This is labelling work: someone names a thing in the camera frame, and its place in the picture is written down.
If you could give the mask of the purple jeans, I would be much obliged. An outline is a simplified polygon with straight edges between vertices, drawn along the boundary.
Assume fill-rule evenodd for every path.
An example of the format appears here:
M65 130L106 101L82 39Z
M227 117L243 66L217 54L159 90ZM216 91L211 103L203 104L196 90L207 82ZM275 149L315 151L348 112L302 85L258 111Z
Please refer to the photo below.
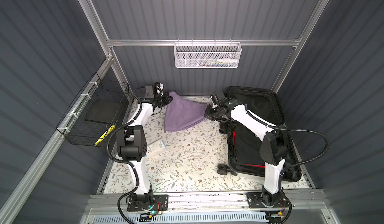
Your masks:
M164 130L179 132L203 122L208 104L188 101L175 92L169 92L173 100L167 105Z

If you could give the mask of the red t-shirt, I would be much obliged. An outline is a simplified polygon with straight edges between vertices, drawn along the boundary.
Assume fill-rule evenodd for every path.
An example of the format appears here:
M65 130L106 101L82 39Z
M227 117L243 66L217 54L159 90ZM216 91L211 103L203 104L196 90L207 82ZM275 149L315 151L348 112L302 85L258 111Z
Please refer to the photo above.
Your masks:
M243 139L245 134L233 132L234 156L238 164L265 169L265 162L260 156L260 141Z

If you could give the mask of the black t-shirt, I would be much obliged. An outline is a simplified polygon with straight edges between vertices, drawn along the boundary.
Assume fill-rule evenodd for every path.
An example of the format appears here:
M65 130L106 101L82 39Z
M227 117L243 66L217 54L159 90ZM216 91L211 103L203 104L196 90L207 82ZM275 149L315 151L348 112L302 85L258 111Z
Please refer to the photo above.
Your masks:
M230 160L237 171L253 176L265 175L265 162L260 156L262 141L244 125L233 122L228 126Z

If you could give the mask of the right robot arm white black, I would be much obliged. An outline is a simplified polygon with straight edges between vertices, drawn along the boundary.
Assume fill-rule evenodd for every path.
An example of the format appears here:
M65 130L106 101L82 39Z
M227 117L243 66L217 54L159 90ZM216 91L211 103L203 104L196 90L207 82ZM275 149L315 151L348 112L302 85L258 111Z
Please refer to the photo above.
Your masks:
M283 167L288 153L286 145L278 144L278 137L283 134L282 129L254 114L246 104L225 97L222 92L213 93L210 97L213 104L207 107L206 118L222 122L222 117L226 116L248 128L261 141L260 156L265 162L261 199L267 208L275 206L283 199Z

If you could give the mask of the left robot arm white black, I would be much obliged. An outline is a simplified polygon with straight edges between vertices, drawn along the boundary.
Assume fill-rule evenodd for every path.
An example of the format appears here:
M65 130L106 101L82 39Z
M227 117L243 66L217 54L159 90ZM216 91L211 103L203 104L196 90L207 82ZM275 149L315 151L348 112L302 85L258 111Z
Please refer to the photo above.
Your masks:
M164 85L156 82L153 85L142 86L144 94L134 95L138 102L132 118L117 131L117 153L122 161L132 170L135 181L135 194L147 195L152 192L152 184L145 169L147 140L144 126L153 115L155 109L168 105L173 98L163 91Z

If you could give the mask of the small white packet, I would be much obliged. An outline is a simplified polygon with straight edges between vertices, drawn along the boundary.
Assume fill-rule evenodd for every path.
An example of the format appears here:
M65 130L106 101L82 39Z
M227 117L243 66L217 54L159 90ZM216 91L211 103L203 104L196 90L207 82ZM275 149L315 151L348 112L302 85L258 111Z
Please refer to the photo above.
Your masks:
M165 145L164 140L159 139L159 140L157 140L157 141L155 141L155 142L153 142L147 146L146 157L152 158L152 157L157 156L161 153L164 153L167 150L168 149Z

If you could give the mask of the yellow black striped item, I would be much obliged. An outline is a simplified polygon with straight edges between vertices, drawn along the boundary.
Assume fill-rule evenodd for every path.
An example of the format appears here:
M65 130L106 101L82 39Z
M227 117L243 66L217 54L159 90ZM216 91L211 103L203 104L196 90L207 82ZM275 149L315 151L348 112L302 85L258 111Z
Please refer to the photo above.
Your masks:
M97 146L99 143L101 143L106 137L115 129L116 125L111 125L95 142L94 146Z

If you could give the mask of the black pad in basket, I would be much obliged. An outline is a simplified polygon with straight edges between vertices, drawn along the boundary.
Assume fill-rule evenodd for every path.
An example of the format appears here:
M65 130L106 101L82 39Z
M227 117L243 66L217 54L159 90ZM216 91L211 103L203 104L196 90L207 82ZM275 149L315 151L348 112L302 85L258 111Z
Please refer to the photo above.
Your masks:
M85 116L88 122L110 124L119 110L119 103L97 100Z

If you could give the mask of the white ventilation grille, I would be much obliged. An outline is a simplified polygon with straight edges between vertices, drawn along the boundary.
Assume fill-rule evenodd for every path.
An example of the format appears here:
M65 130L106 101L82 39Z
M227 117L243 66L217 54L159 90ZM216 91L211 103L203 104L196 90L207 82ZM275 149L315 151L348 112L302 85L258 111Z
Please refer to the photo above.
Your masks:
M268 224L265 213L260 212L207 212L207 213L166 213L149 220L139 214L129 214L127 219L134 224Z

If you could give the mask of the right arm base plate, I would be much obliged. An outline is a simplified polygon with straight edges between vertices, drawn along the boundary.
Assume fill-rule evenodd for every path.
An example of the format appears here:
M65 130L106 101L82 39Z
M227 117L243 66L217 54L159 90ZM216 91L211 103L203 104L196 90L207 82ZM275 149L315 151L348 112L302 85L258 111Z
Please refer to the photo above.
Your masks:
M289 206L288 199L278 192L276 194L270 194L269 192L250 192L246 193L247 201L250 208L278 208L283 209Z

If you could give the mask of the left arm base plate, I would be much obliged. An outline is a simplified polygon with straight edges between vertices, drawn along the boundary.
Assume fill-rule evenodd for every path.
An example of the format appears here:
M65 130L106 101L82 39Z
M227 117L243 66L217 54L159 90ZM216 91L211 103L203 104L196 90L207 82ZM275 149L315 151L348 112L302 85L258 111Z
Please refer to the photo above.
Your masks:
M127 211L140 212L140 211L167 211L168 210L168 195L137 195L126 198L128 205Z

